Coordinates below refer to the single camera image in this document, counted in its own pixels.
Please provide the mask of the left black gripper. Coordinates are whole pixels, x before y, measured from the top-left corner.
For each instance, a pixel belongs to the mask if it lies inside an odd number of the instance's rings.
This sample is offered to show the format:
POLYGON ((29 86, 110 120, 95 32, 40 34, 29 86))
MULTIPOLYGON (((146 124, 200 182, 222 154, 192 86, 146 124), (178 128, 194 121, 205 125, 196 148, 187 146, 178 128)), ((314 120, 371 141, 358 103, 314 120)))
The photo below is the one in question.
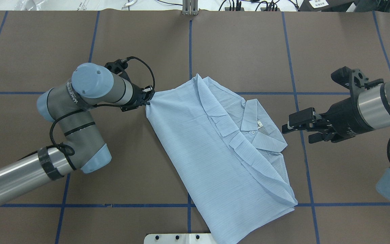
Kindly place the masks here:
POLYGON ((154 85, 149 85, 143 89, 139 88, 137 85, 127 86, 125 93, 121 98, 121 111, 126 112, 136 109, 140 106, 149 105, 154 94, 154 85))

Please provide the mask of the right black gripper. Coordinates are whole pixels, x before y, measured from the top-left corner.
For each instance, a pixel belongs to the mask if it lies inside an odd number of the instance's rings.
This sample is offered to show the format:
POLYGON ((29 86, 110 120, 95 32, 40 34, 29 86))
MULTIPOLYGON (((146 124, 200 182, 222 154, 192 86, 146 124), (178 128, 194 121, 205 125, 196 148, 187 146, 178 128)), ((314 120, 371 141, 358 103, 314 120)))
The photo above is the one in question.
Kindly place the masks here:
POLYGON ((318 123, 322 121, 322 118, 331 126, 326 132, 309 135, 308 142, 310 144, 322 141, 337 143, 373 131, 373 128, 362 119, 355 100, 347 98, 331 105, 329 110, 321 115, 316 113, 314 108, 290 114, 288 122, 282 125, 282 133, 317 131, 320 129, 318 123))

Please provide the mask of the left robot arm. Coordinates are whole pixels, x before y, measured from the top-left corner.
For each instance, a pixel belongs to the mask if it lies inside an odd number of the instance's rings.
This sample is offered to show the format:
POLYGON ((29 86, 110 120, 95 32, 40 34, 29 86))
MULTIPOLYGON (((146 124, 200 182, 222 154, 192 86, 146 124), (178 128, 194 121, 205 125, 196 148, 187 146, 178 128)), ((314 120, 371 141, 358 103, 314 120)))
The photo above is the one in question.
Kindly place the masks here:
POLYGON ((133 59, 83 63, 64 84, 39 96, 37 110, 51 122, 50 145, 0 169, 0 206, 75 170, 88 174, 110 163, 112 156, 91 110, 115 107, 125 112, 150 103, 155 76, 147 65, 152 84, 134 84, 126 72, 133 59))

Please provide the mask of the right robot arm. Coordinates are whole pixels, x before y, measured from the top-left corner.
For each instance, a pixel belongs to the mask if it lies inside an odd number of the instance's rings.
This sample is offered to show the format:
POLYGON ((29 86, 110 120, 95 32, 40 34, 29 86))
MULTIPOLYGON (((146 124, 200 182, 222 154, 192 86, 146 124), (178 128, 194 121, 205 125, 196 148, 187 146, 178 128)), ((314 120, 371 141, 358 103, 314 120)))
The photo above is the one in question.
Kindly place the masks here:
MULTIPOLYGON (((360 69, 339 68, 331 79, 349 90, 350 97, 336 102, 325 113, 313 107, 288 116, 283 134, 293 131, 313 132, 308 142, 342 142, 357 135, 390 127, 390 81, 370 80, 360 69)), ((390 137, 386 146, 390 163, 390 137)), ((390 167, 376 184, 377 192, 390 201, 390 167)))

